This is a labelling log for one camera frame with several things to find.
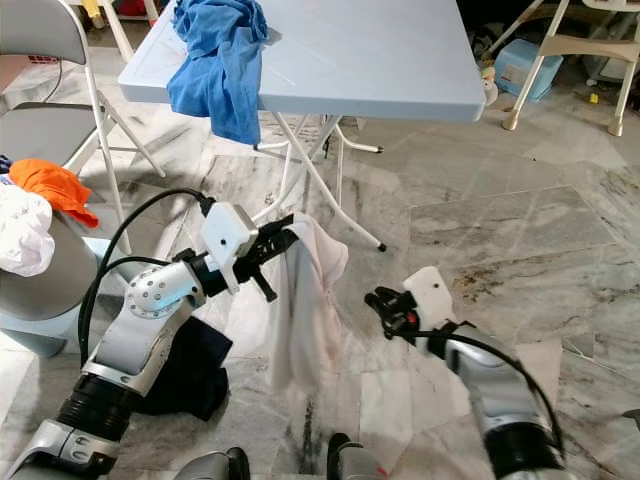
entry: small figurine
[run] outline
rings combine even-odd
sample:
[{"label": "small figurine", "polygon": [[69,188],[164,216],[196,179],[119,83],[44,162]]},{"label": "small figurine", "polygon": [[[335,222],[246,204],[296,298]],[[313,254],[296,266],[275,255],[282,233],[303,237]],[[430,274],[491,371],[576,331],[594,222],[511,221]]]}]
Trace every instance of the small figurine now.
[{"label": "small figurine", "polygon": [[484,104],[486,108],[498,98],[498,87],[494,82],[496,78],[496,69],[493,67],[484,68],[480,72],[480,78],[482,78],[482,88],[487,96],[487,102]]}]

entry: white laundry pile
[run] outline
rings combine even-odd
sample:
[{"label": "white laundry pile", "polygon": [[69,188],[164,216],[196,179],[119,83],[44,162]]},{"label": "white laundry pile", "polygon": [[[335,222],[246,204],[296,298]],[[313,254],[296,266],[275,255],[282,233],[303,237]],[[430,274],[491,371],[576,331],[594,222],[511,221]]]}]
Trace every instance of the white laundry pile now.
[{"label": "white laundry pile", "polygon": [[0,269],[23,277],[44,272],[55,249],[51,218],[43,197],[0,184]]},{"label": "white laundry pile", "polygon": [[296,213],[287,227],[299,238],[278,259],[270,306],[271,385],[281,392],[291,382],[303,390],[320,385],[322,368],[333,369],[340,352],[340,320],[328,290],[349,258],[308,215]]}]

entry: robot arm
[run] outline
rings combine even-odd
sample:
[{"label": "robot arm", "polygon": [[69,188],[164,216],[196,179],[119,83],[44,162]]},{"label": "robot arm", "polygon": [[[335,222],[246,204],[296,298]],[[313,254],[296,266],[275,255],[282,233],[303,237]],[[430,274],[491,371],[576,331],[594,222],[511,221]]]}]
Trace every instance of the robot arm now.
[{"label": "robot arm", "polygon": [[[225,289],[235,293],[252,278],[269,301],[276,297],[260,266],[297,240],[283,229],[292,221],[288,216],[258,230],[241,208],[214,204],[201,232],[207,252],[185,251],[174,263],[131,280],[120,313],[83,365],[73,393],[54,420],[42,422],[5,479],[75,480],[107,474],[131,414],[149,393],[193,310],[206,297]],[[208,478],[202,473],[206,468],[227,469],[228,478],[248,478],[241,457],[233,449],[207,455],[188,465],[199,476],[184,473],[179,478]]]},{"label": "robot arm", "polygon": [[496,478],[574,478],[565,471],[560,438],[540,410],[535,382],[504,345],[467,322],[457,323],[438,270],[423,268],[403,286],[403,293],[378,287],[365,301],[380,315],[387,338],[405,338],[460,377]]}]

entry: orange cloth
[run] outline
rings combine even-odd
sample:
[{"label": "orange cloth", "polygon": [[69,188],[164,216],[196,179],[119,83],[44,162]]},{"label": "orange cloth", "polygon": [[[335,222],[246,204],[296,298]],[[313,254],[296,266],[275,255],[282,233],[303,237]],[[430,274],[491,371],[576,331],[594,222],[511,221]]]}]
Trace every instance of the orange cloth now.
[{"label": "orange cloth", "polygon": [[60,210],[89,228],[99,220],[84,206],[91,190],[83,187],[69,170],[39,158],[25,158],[9,168],[9,178],[27,192],[46,198],[54,210]]}]

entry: light blue plastic container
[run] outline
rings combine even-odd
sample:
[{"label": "light blue plastic container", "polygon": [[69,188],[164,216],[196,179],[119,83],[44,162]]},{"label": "light blue plastic container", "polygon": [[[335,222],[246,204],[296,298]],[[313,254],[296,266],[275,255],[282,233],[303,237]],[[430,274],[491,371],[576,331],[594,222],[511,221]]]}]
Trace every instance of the light blue plastic container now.
[{"label": "light blue plastic container", "polygon": [[[518,96],[537,54],[538,45],[525,40],[514,40],[504,47],[494,65],[496,85]],[[561,63],[561,56],[545,57],[529,91],[527,101],[538,103],[551,90],[551,82],[558,73]]]}]

